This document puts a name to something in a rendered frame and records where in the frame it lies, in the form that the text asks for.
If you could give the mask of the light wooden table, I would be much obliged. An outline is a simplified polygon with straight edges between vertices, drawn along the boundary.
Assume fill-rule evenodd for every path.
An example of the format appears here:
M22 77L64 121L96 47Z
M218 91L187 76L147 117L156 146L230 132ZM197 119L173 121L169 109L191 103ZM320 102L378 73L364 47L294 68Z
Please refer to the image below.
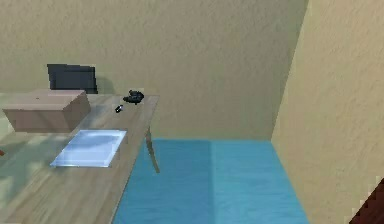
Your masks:
M91 112L76 127L127 132L108 168L52 167L75 135L0 134L0 224L111 224L159 97L147 95L121 113L118 95L90 95Z

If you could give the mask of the dark brown wooden furniture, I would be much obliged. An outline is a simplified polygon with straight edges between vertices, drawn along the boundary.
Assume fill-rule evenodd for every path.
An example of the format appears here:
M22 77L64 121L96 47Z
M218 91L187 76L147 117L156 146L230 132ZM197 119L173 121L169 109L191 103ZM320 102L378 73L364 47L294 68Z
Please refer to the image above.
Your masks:
M384 224L384 178L349 221L349 224Z

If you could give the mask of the brown cardboard box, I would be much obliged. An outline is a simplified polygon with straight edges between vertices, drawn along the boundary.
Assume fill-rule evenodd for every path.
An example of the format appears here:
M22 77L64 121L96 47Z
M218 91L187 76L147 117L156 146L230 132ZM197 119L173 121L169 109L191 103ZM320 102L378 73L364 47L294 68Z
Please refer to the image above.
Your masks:
M84 90L35 90L19 93L2 106L16 132L69 133L90 113Z

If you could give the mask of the black lumpy object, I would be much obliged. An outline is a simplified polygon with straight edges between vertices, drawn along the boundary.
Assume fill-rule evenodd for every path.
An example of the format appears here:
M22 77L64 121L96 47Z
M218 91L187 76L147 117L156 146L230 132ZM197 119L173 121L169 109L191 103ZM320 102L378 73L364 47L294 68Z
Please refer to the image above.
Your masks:
M140 91L130 90L129 95L125 96L123 100L127 103L139 104L144 99L144 94Z

